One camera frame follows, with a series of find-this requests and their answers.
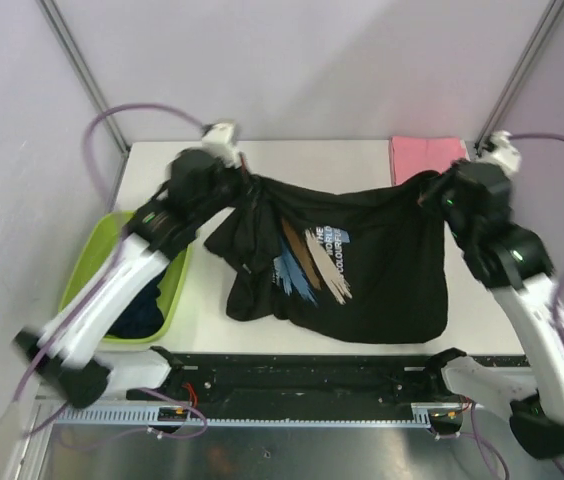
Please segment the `black printed t shirt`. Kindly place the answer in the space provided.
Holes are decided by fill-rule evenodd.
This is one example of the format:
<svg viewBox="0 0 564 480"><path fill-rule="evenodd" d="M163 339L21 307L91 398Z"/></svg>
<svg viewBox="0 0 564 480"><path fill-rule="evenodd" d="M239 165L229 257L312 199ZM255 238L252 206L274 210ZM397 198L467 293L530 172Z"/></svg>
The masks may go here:
<svg viewBox="0 0 564 480"><path fill-rule="evenodd" d="M236 274L227 315L273 316L351 343L438 338L448 322L445 225L419 203L434 178L343 194L255 178L205 242Z"/></svg>

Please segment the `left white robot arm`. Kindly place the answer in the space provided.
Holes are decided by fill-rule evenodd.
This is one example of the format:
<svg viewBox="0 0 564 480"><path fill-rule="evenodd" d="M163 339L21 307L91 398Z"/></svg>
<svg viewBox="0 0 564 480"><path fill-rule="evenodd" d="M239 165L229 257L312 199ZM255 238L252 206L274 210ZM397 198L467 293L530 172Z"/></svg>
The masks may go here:
<svg viewBox="0 0 564 480"><path fill-rule="evenodd" d="M97 351L131 301L165 272L195 240L197 231L245 194L248 170L235 148L189 148L170 165L169 178L131 217L116 213L120 238L95 275L40 332L21 330L16 348L71 407L101 397L150 389L176 397L182 374L162 348L130 353Z"/></svg>

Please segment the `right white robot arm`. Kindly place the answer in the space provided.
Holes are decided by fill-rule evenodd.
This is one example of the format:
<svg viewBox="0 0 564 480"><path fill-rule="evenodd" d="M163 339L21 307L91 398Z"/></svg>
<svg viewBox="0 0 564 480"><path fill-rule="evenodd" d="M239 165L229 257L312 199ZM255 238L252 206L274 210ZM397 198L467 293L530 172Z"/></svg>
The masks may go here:
<svg viewBox="0 0 564 480"><path fill-rule="evenodd" d="M564 455L564 310L542 240L511 219L511 193L500 166L458 160L421 204L442 215L469 271L505 313L535 382L508 378L450 348L429 358L423 388L435 401L453 394L476 401L509 424L531 457L554 459Z"/></svg>

